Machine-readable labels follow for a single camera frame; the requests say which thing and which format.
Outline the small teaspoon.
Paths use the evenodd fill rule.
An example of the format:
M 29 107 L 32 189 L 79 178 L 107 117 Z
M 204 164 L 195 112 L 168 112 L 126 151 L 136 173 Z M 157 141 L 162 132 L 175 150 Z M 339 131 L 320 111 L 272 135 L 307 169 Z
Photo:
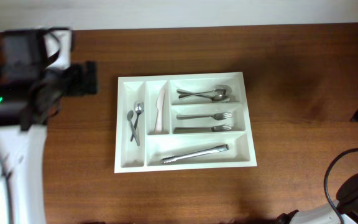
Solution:
M 133 139 L 135 140 L 137 146 L 140 146 L 140 141 L 139 141 L 139 137 L 136 133 L 136 129 L 134 127 L 134 123 L 132 122 L 132 118 L 134 116 L 134 111 L 133 110 L 130 110 L 128 113 L 127 113 L 127 120 L 130 124 L 130 128 L 131 128 L 131 133 L 132 133 L 132 136 L 133 136 Z
M 141 102 L 135 102 L 134 105 L 134 114 L 136 114 L 136 119 L 135 119 L 135 123 L 134 123 L 134 127 L 136 129 L 136 133 L 137 133 L 137 127 L 138 127 L 138 122 L 139 122 L 139 116 L 144 112 L 144 105 Z

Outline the white plastic knife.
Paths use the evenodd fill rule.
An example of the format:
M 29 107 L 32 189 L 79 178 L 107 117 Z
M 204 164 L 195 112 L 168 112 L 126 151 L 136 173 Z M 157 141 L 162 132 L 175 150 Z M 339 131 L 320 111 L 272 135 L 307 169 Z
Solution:
M 161 134 L 163 131 L 164 98 L 165 98 L 165 89 L 161 89 L 156 102 L 157 117 L 156 117 L 155 129 L 154 129 L 155 134 Z

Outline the metal tablespoon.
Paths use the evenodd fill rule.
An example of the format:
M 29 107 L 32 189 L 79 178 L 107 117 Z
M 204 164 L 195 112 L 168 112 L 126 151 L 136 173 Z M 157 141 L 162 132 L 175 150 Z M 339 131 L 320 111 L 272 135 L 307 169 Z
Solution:
M 212 96 L 209 96 L 209 93 L 214 93 L 215 95 L 226 95 L 227 93 L 232 93 L 232 88 L 228 85 L 216 85 L 210 91 L 202 91 L 202 92 L 195 93 L 195 92 L 185 91 L 182 89 L 177 89 L 177 93 L 179 94 L 178 98 L 180 100 L 185 98 L 190 98 L 192 96 L 213 98 Z
M 228 95 L 215 95 L 214 93 L 209 93 L 209 96 L 212 96 L 213 98 L 207 98 L 207 99 L 211 100 L 213 103 L 224 103 L 230 101 L 230 97 Z

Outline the metal fork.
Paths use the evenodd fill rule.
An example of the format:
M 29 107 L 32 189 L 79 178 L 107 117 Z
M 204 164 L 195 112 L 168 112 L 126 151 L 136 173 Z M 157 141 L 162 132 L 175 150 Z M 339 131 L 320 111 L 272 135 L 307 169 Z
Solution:
M 183 134 L 183 133 L 223 132 L 223 131 L 230 131 L 232 129 L 233 129 L 233 125 L 224 124 L 224 125 L 217 125 L 212 127 L 175 128 L 173 130 L 173 133 Z
M 232 118 L 232 117 L 233 114 L 230 112 L 215 113 L 215 114 L 179 114 L 176 116 L 177 120 L 212 118 L 217 121 Z

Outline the metal tongs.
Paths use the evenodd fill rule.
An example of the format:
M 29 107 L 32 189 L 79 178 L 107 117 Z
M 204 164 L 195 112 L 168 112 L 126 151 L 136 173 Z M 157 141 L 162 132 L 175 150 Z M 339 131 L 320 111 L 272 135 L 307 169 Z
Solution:
M 225 152 L 229 150 L 229 146 L 227 144 L 224 145 L 220 145 L 220 146 L 216 146 L 216 147 L 212 147 L 209 149 L 203 149 L 200 151 L 195 151 L 195 152 L 190 152 L 187 154 L 182 154 L 179 156 L 170 156 L 170 157 L 165 157 L 163 159 L 160 160 L 160 162 L 162 164 L 168 164 L 168 163 L 172 163 L 172 162 L 176 162 L 176 161 L 180 161 L 180 160 L 184 160 L 184 159 L 190 159 L 193 157 L 199 157 L 199 156 L 205 156 L 208 154 L 215 154 L 215 153 L 219 153 L 219 152 Z

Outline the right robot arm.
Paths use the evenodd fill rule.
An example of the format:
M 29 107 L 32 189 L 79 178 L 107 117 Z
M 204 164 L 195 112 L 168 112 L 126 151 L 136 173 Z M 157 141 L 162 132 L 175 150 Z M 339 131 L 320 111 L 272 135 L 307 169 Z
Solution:
M 344 156 L 358 152 L 358 148 L 348 149 L 334 158 L 329 164 L 323 179 L 323 189 L 327 204 L 313 210 L 294 210 L 283 213 L 273 222 L 281 224 L 337 224 L 358 223 L 358 173 L 347 179 L 332 200 L 328 190 L 328 180 L 334 165 Z

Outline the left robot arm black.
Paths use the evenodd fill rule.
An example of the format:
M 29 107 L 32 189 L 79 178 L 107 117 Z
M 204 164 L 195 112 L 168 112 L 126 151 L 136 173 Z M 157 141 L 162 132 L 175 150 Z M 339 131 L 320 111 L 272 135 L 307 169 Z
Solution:
M 68 27 L 7 30 L 0 66 L 0 223 L 45 223 L 42 162 L 64 97 L 95 95 L 93 61 L 72 63 Z

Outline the white plastic cutlery tray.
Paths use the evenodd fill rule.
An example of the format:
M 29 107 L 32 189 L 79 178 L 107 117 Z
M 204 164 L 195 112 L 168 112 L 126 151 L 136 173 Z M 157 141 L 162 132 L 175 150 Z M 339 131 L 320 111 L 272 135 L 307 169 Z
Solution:
M 213 103 L 207 98 L 193 96 L 180 100 L 177 89 L 190 92 L 210 91 L 216 85 L 228 85 L 229 102 Z M 165 89 L 163 131 L 155 134 L 156 102 Z M 137 133 L 140 146 L 130 141 L 132 133 L 127 113 L 135 102 L 144 105 L 139 116 Z M 177 120 L 179 114 L 215 114 L 230 112 L 232 118 Z M 233 129 L 223 132 L 174 134 L 175 128 L 212 127 L 230 124 Z M 168 164 L 161 159 L 227 144 L 229 150 L 193 157 Z M 225 167 L 254 167 L 257 164 L 252 138 L 246 88 L 241 72 L 205 73 L 191 75 L 162 75 L 121 77 L 117 86 L 117 123 L 115 172 L 151 172 L 165 170 L 209 169 Z

